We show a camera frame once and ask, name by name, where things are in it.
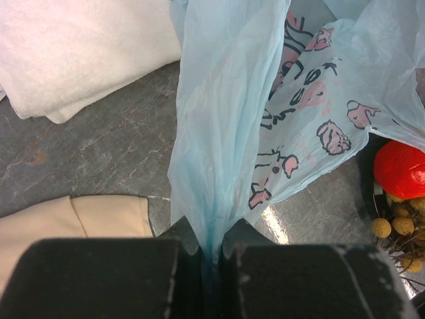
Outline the yellow fake berry bunch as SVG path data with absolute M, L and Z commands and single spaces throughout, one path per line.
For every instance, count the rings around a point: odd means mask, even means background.
M 374 242 L 389 254 L 408 294 L 416 296 L 424 291 L 424 198 L 401 199 L 383 192 L 373 195 L 373 202 Z

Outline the red yellow fake peach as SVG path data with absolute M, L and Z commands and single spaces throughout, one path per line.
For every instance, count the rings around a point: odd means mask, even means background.
M 424 196 L 424 152 L 394 140 L 375 156 L 373 173 L 377 183 L 401 199 Z

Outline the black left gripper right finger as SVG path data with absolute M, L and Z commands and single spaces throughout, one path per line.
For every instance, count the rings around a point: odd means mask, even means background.
M 417 318 L 374 245 L 278 245 L 239 220 L 222 242 L 225 318 Z

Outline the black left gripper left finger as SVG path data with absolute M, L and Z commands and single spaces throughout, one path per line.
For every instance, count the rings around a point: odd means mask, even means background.
M 2 318 L 200 318 L 201 250 L 186 218 L 156 238 L 43 239 L 20 257 Z

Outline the light blue plastic bag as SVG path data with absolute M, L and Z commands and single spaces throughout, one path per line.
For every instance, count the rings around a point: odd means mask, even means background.
M 183 54 L 171 213 L 206 261 L 362 150 L 370 134 L 424 149 L 423 1 L 172 1 Z

